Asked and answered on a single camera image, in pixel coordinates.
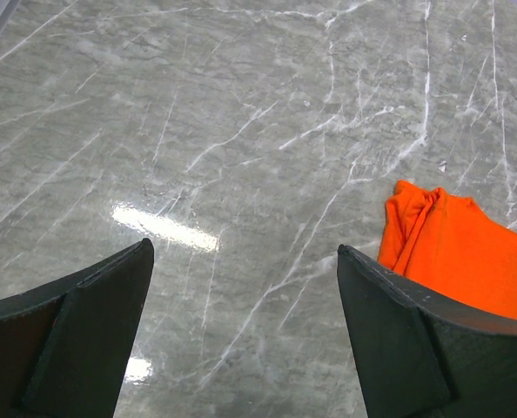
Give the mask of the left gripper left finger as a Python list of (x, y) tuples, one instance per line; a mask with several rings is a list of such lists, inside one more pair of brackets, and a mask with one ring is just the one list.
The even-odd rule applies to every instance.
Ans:
[(0, 417), (112, 417), (154, 265), (149, 239), (0, 300)]

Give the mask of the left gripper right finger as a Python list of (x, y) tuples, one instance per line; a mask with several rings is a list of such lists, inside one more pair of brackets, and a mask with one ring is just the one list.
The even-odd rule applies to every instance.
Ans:
[(517, 417), (517, 320), (408, 280), (351, 246), (337, 278), (371, 417)]

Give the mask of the orange t shirt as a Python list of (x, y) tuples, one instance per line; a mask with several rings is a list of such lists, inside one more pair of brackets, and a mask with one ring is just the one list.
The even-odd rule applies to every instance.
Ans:
[(517, 233), (471, 198), (397, 182), (378, 262), (446, 297), (517, 320)]

